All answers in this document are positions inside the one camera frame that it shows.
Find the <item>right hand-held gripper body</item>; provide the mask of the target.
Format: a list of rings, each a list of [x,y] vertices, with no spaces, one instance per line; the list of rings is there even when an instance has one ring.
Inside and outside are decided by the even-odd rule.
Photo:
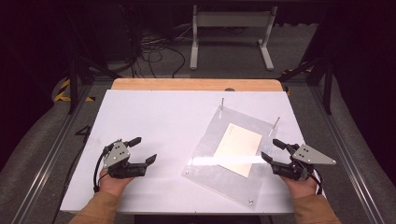
[[[311,146],[300,145],[294,153],[290,153],[290,163],[279,162],[278,168],[271,168],[275,175],[293,180],[306,180],[313,174],[315,164],[335,165],[336,160]]]

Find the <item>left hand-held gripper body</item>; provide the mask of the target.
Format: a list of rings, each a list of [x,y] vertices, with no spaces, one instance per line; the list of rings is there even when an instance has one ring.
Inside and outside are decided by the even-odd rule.
[[[117,179],[144,176],[147,169],[134,168],[129,162],[130,156],[128,147],[119,139],[106,147],[103,168],[111,177]]]

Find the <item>clear acrylic panel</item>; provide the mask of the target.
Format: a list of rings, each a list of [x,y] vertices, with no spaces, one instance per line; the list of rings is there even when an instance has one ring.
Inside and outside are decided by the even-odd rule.
[[[230,123],[262,135],[262,140],[256,155],[251,158],[252,167],[248,178],[242,177],[217,164],[214,153],[219,142]],[[262,182],[266,176],[268,163],[262,159],[261,152],[269,154],[273,148],[272,140],[276,137],[275,132],[268,137],[273,123],[256,119],[230,108],[224,107],[221,119],[219,108],[209,122],[206,131],[187,161],[182,175],[190,181],[215,191],[236,203],[240,203],[249,209],[256,207]]]

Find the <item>person's left hand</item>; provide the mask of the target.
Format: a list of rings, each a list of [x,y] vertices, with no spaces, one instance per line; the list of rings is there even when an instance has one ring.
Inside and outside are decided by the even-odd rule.
[[[99,190],[120,197],[133,180],[133,177],[123,179],[113,178],[106,170],[102,169],[100,172]]]

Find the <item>person's right hand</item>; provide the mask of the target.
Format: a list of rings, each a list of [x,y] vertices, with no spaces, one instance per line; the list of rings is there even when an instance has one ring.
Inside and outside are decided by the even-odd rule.
[[[284,176],[281,176],[281,179],[287,185],[292,199],[300,199],[316,194],[317,183],[311,177],[302,181],[296,181]]]

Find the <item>white board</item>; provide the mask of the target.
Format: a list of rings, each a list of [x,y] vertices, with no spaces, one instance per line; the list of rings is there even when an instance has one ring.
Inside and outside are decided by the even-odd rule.
[[[129,214],[280,215],[291,212],[283,181],[270,170],[262,182],[256,207],[249,209],[182,175],[191,153],[224,98],[224,106],[273,123],[277,138],[301,144],[304,138],[283,91],[117,91],[100,106],[89,140],[64,196],[62,210],[79,211],[93,195],[93,170],[103,148],[117,139],[142,138],[131,149],[132,162],[156,154],[145,176],[135,179],[121,198],[120,212]]]

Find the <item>cream paper card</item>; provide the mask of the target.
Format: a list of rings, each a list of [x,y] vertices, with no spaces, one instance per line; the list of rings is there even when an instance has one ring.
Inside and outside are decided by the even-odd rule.
[[[217,164],[248,178],[262,135],[230,123],[214,153]]]

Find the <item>black metal stand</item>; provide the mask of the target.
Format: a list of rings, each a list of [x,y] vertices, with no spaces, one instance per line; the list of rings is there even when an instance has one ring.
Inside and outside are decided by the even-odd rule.
[[[120,75],[107,68],[106,60],[99,48],[98,39],[90,24],[84,6],[61,5],[59,7],[59,34],[68,63],[68,79],[71,85],[72,114],[78,106],[78,82],[91,85],[94,81],[90,66],[113,79]]]
[[[321,35],[316,31],[308,44],[300,64],[305,62],[312,63],[309,75],[305,82],[308,86],[317,86],[318,83],[324,79],[323,87],[323,105],[328,114],[331,114],[331,93],[332,93],[332,56],[333,56],[334,41],[327,35]],[[277,78],[279,82],[285,82],[297,75],[296,72],[289,73],[285,76]]]

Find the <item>yellow black floor tape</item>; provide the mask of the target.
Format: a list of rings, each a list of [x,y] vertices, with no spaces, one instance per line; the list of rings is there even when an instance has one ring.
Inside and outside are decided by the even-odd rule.
[[[71,81],[69,78],[65,79],[61,88],[56,93],[53,101],[54,102],[71,102],[72,96],[66,94],[66,89],[71,86]]]
[[[307,70],[308,68],[312,67],[312,63],[309,62],[305,62],[303,64],[301,64],[300,66],[294,68],[294,69],[286,69],[284,70],[281,75],[285,76],[289,73],[293,73],[296,72],[297,74],[302,73],[303,71]]]

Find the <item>wooden table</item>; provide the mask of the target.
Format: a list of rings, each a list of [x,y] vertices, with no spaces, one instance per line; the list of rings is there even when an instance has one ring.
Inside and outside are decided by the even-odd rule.
[[[138,91],[283,91],[276,79],[117,78],[112,90]]]

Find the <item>white metal stand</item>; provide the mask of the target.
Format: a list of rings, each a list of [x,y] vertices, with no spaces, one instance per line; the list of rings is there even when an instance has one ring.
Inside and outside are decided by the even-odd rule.
[[[263,62],[268,71],[273,71],[274,64],[269,54],[267,44],[275,22],[277,7],[266,11],[237,12],[237,11],[199,11],[193,6],[192,12],[192,45],[190,70],[198,68],[199,27],[261,27],[265,33],[263,39],[258,40]]]

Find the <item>aluminium rail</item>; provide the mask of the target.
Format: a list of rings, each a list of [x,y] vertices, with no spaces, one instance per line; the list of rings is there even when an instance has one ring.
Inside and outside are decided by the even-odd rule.
[[[358,169],[358,166],[353,161],[351,154],[349,153],[349,150],[347,148],[347,144],[341,136],[341,133],[332,115],[327,113],[322,103],[323,97],[321,96],[320,90],[317,87],[309,87],[309,90],[330,129],[332,138],[334,139],[336,144],[337,153],[339,154],[340,160],[346,169],[346,173],[349,177],[349,180],[351,181],[353,189],[358,195],[358,198],[361,202],[366,216],[369,218],[371,224],[385,224],[384,218],[380,214],[380,211],[375,204],[371,192],[368,190],[368,187],[365,183],[365,180],[363,179],[363,176],[361,175],[361,172]]]
[[[41,167],[35,175],[35,179],[26,193],[19,209],[14,218],[11,221],[11,224],[24,224],[26,219],[30,216],[33,207],[42,191],[45,187],[48,178],[50,177],[50,173],[58,160],[58,157],[61,153],[62,146],[64,145],[64,140],[69,133],[69,130],[76,119],[79,110],[81,109],[83,103],[85,102],[86,97],[91,91],[91,85],[83,85],[81,87],[80,93],[77,94],[76,99],[78,100],[77,104],[74,107],[74,110],[65,117],[64,123],[61,126],[60,131],[58,132],[56,138],[53,140],[51,148],[47,154],[46,159],[43,161]]]

